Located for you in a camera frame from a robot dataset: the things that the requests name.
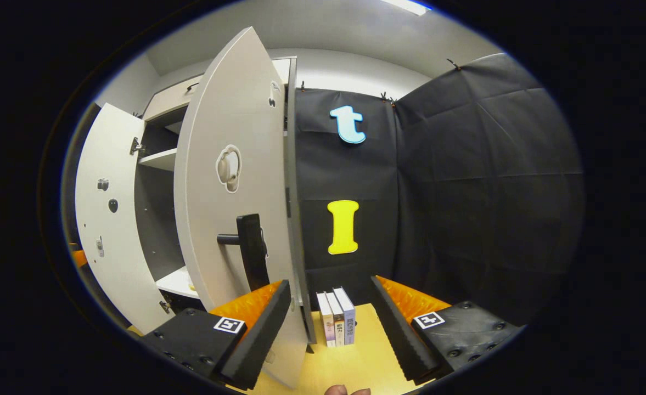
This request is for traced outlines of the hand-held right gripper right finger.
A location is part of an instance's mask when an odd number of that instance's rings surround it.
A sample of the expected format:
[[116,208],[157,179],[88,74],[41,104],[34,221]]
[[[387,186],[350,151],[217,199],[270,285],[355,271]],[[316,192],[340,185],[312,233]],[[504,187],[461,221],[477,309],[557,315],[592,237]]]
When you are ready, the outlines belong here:
[[441,379],[490,356],[523,331],[477,303],[450,304],[372,275],[372,304],[406,380]]

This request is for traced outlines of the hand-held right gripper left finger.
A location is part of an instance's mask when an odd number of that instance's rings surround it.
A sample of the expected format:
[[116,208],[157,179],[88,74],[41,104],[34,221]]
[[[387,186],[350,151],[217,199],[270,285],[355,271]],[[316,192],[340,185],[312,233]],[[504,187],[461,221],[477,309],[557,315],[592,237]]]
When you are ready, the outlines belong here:
[[213,312],[186,308],[139,340],[190,374],[252,390],[290,303],[290,283],[280,280]]

